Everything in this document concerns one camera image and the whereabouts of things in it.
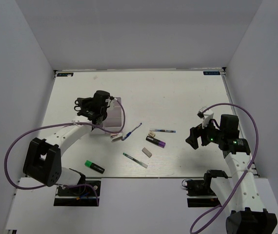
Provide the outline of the black handled scissors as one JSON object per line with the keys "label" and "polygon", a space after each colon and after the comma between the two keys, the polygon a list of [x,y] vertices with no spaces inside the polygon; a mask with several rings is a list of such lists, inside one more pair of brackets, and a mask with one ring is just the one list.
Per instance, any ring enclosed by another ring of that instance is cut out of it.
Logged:
{"label": "black handled scissors", "polygon": [[76,112],[79,112],[81,110],[81,107],[80,107],[80,104],[79,104],[79,100],[76,99],[75,102],[74,102],[75,106],[74,106],[74,110]]}

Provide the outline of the purple cap black highlighter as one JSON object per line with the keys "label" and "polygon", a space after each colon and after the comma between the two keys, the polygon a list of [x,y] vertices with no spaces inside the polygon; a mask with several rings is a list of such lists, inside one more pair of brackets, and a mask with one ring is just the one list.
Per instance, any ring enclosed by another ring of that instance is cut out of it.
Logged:
{"label": "purple cap black highlighter", "polygon": [[154,145],[157,145],[157,146],[159,146],[159,147],[161,147],[161,148],[164,148],[165,145],[166,145],[165,142],[163,142],[163,141],[161,141],[161,140],[158,140],[158,139],[156,139],[156,138],[154,138],[154,137],[150,137],[150,136],[147,136],[147,137],[146,137],[146,141],[148,141],[148,142],[150,142],[150,143],[152,143],[152,144],[154,144]]}

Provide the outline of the blue clear pen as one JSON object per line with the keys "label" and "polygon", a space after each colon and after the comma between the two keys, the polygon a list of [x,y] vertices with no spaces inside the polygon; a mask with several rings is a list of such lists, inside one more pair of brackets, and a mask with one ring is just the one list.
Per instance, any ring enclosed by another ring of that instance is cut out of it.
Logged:
{"label": "blue clear pen", "polygon": [[150,129],[151,132],[164,132],[164,133],[176,133],[175,130],[165,130],[165,129]]}

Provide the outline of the blue ballpoint pen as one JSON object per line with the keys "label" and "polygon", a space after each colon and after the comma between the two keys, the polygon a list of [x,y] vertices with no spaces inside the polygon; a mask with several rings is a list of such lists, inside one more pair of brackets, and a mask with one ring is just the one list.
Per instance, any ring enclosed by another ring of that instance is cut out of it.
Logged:
{"label": "blue ballpoint pen", "polygon": [[121,140],[126,140],[137,128],[139,128],[142,125],[142,122],[138,124],[134,129],[132,129],[130,132],[128,132]]}

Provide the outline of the green cap black highlighter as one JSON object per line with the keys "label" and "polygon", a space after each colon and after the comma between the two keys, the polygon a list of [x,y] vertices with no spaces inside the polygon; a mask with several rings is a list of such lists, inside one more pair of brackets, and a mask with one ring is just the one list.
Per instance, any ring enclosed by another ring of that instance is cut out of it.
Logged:
{"label": "green cap black highlighter", "polygon": [[101,166],[99,166],[99,165],[97,165],[97,164],[95,164],[95,163],[93,163],[93,162],[91,162],[91,161],[89,161],[89,160],[87,160],[87,161],[85,162],[84,165],[85,165],[86,167],[88,167],[88,168],[90,168],[90,169],[92,169],[92,170],[94,170],[94,171],[100,173],[100,174],[103,174],[104,171],[105,171],[104,168],[102,168]]}

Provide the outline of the green gel pen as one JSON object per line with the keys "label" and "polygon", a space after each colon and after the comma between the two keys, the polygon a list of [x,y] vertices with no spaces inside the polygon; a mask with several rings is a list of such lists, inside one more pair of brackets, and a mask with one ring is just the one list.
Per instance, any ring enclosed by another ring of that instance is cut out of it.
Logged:
{"label": "green gel pen", "polygon": [[135,163],[137,163],[138,165],[140,165],[140,166],[144,167],[145,169],[147,169],[147,167],[148,167],[147,164],[145,164],[145,163],[143,163],[143,162],[141,162],[141,161],[139,161],[139,160],[133,158],[132,156],[130,156],[130,155],[126,154],[126,153],[122,153],[122,154],[123,154],[125,157],[127,157],[128,159],[132,160],[133,162],[135,162]]}

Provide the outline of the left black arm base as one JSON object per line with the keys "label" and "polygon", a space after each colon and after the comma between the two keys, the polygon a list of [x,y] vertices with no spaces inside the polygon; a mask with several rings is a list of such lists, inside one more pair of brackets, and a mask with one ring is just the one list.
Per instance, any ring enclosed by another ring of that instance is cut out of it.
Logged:
{"label": "left black arm base", "polygon": [[92,186],[64,188],[58,186],[54,199],[55,207],[97,207],[100,202],[100,180],[86,180]]}

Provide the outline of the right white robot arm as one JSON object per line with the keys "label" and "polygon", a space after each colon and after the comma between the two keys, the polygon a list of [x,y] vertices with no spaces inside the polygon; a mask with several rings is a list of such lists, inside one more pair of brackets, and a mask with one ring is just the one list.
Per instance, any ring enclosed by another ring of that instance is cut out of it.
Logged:
{"label": "right white robot arm", "polygon": [[213,114],[201,114],[200,125],[190,129],[186,142],[197,149],[210,143],[218,145],[229,168],[207,170],[202,180],[186,180],[182,186],[189,196],[215,195],[227,215],[228,234],[272,234],[278,224],[277,216],[267,211],[249,167],[250,148],[246,139],[239,137],[239,119],[224,114],[215,124]]}

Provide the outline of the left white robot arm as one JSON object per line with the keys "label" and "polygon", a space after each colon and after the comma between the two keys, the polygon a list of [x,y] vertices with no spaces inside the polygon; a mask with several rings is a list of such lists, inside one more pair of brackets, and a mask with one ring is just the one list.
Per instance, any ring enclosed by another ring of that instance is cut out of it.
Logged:
{"label": "left white robot arm", "polygon": [[36,137],[30,142],[23,173],[48,187],[69,186],[74,194],[82,194],[86,189],[84,175],[62,167],[61,157],[82,136],[102,126],[112,102],[114,98],[110,93],[102,90],[96,91],[93,97],[78,98],[76,104],[80,110],[70,124],[51,136]]}

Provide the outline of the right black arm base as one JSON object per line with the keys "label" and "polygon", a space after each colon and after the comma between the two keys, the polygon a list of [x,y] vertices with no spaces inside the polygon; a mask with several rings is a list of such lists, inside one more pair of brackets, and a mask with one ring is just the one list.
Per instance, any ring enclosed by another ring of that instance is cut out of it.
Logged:
{"label": "right black arm base", "polygon": [[188,208],[213,208],[220,205],[217,195],[206,186],[204,180],[184,179],[181,186],[187,192]]}

